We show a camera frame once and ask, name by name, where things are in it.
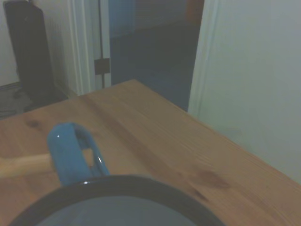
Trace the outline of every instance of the baseboard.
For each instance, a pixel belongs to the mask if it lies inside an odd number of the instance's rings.
[[[62,99],[71,99],[78,95],[62,82],[55,82],[55,94]]]
[[[8,90],[13,88],[21,88],[21,83],[18,81],[8,85],[0,86],[0,90]]]

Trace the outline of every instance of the wooden stick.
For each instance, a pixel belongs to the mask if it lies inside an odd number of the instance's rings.
[[[83,151],[88,165],[93,165],[90,149]],[[55,171],[50,154],[39,154],[19,158],[0,158],[0,178],[19,177]]]

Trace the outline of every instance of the orange object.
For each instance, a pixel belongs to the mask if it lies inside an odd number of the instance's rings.
[[[201,25],[205,0],[188,0],[186,18],[189,22]]]

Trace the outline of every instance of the wood grain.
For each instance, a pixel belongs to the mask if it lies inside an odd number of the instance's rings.
[[[0,121],[0,157],[47,153],[47,133],[66,121],[92,132],[112,174],[169,183],[226,225],[301,225],[299,184],[137,81]],[[0,225],[59,186],[55,173],[1,179]]]

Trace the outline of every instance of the blue mug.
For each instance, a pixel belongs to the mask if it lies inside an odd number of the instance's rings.
[[[10,226],[225,226],[183,192],[138,176],[110,176],[88,130],[54,127],[48,147],[62,187],[38,200]],[[91,148],[88,166],[82,149]]]

